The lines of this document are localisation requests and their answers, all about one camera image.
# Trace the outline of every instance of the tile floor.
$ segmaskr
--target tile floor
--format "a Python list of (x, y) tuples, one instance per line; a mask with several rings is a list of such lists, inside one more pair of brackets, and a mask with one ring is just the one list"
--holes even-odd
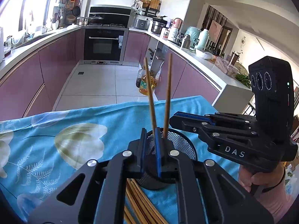
[(78, 65), (55, 110), (147, 102), (147, 96), (136, 87), (138, 70), (134, 66)]

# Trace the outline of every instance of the built-in oven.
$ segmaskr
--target built-in oven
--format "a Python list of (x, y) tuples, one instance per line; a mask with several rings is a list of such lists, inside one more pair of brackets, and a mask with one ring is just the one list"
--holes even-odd
[(85, 27), (83, 64), (122, 65), (129, 29)]

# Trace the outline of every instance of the mesh pen holder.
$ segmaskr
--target mesh pen holder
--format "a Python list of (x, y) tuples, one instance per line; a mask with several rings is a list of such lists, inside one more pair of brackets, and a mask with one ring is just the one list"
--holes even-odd
[[(163, 137), (163, 128), (160, 128), (161, 137)], [(172, 141), (176, 150), (185, 153), (190, 159), (197, 161), (197, 153), (193, 143), (181, 132), (168, 129), (167, 139)], [(155, 141), (152, 131), (147, 133), (147, 147), (144, 157), (145, 172), (141, 179), (136, 179), (136, 182), (143, 188), (148, 190), (159, 190), (167, 187), (169, 184), (174, 184), (174, 179), (163, 179), (158, 177)]]

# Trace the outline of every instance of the blue tablecloth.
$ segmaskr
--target blue tablecloth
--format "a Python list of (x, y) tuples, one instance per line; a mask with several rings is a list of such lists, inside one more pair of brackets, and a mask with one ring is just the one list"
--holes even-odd
[[(165, 101), (155, 102), (157, 126), (163, 126)], [(173, 99), (177, 111), (204, 115), (216, 110), (201, 96)], [(0, 122), (0, 188), (15, 212), (29, 213), (91, 158), (105, 161), (151, 130), (146, 102), (49, 112)], [(196, 134), (183, 132), (194, 144), (198, 160), (214, 159), (237, 179), (238, 164), (207, 151)], [(169, 223), (177, 223), (175, 185), (144, 190)]]

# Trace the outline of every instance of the camera lens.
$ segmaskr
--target camera lens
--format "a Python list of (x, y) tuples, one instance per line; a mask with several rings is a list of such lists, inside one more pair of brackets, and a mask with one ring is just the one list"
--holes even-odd
[(251, 75), (251, 85), (255, 87), (255, 77)]
[(259, 90), (263, 89), (263, 80), (260, 73), (257, 73), (257, 86)]
[(271, 77), (268, 72), (265, 72), (264, 78), (265, 78), (265, 86), (268, 90), (270, 90), (271, 86), (272, 86), (272, 81), (271, 81)]

